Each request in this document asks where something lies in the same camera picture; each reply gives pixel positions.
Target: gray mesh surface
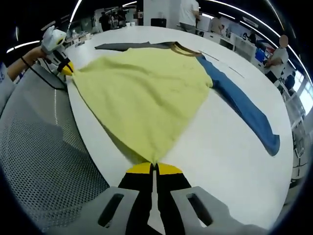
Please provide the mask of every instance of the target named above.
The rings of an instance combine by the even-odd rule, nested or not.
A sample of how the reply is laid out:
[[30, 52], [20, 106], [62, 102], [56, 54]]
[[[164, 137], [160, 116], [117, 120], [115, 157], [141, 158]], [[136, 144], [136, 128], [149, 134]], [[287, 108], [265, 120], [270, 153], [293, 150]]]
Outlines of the gray mesh surface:
[[[62, 87], [41, 67], [34, 69]], [[42, 231], [73, 222], [109, 187], [82, 142], [68, 94], [30, 70], [0, 117], [0, 160], [12, 192]]]

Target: white table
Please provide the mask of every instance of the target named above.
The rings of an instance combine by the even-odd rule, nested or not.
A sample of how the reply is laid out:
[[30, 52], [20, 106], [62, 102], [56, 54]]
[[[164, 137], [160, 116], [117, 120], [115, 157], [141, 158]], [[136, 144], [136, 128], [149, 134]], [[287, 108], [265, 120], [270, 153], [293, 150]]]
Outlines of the white table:
[[[218, 59], [206, 56], [263, 111], [273, 132], [280, 135], [280, 150], [272, 157], [245, 122], [211, 90], [190, 125], [161, 160], [180, 168], [191, 186], [200, 186], [227, 204], [238, 221], [269, 229], [284, 204], [293, 161], [290, 123], [279, 91], [236, 53], [205, 38], [168, 28], [136, 26], [111, 30], [95, 35], [79, 47], [69, 47], [67, 53], [78, 69], [103, 54], [118, 53], [95, 50], [95, 46], [147, 41], [178, 41]], [[68, 92], [86, 148], [108, 183], [117, 186], [132, 163], [113, 144], [71, 80]]]

